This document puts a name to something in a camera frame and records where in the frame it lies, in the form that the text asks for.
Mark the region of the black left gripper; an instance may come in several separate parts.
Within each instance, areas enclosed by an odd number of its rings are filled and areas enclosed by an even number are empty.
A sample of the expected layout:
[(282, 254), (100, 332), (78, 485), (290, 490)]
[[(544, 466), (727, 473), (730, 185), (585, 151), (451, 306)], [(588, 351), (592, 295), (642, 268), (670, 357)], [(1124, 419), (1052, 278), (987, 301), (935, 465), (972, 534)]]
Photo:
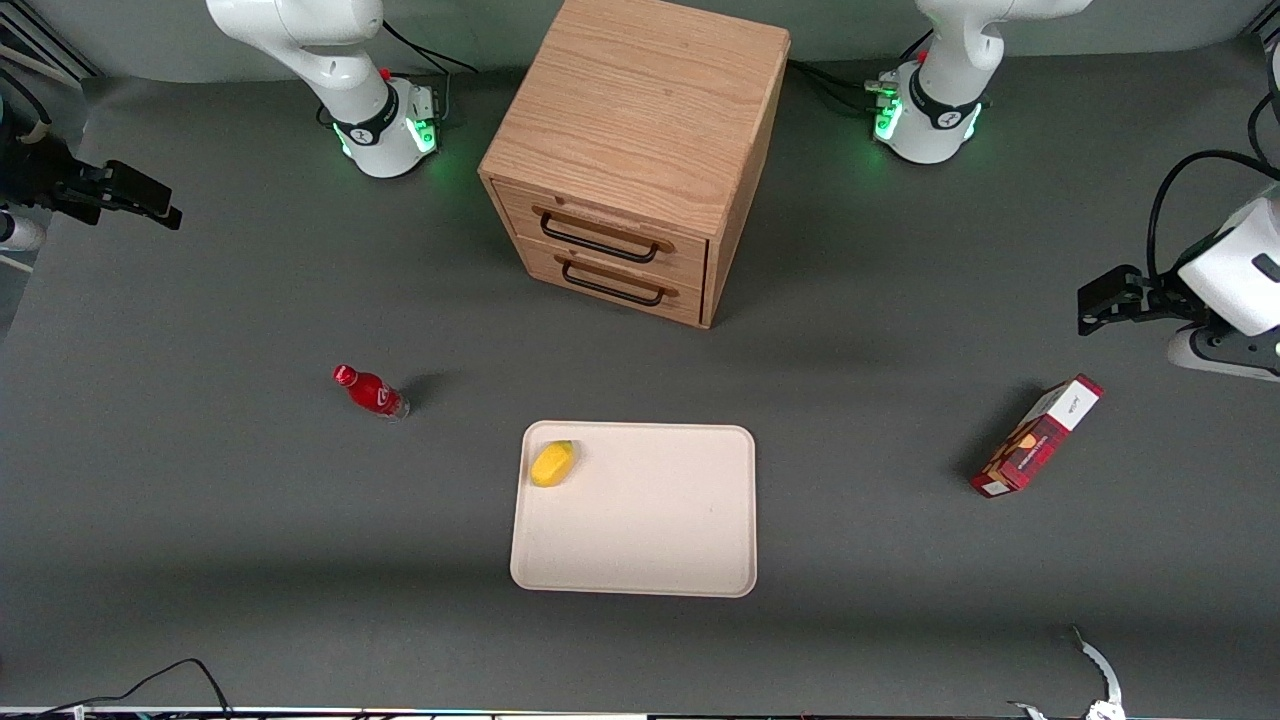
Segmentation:
[(1076, 291), (1076, 334), (1087, 337), (1116, 323), (1183, 320), (1207, 323), (1207, 306), (1176, 272), (1146, 277), (1133, 265), (1120, 265)]

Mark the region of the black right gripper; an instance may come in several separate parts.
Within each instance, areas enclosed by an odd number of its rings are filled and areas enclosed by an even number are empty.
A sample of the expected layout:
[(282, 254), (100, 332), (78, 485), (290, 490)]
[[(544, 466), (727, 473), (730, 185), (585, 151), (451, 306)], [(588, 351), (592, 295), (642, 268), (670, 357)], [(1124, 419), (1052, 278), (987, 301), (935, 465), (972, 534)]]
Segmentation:
[(22, 143), (12, 133), (3, 136), (1, 204), (55, 213), (125, 211), (169, 231), (178, 231), (183, 219), (172, 205), (172, 190), (133, 167), (108, 160), (100, 176), (58, 138)]

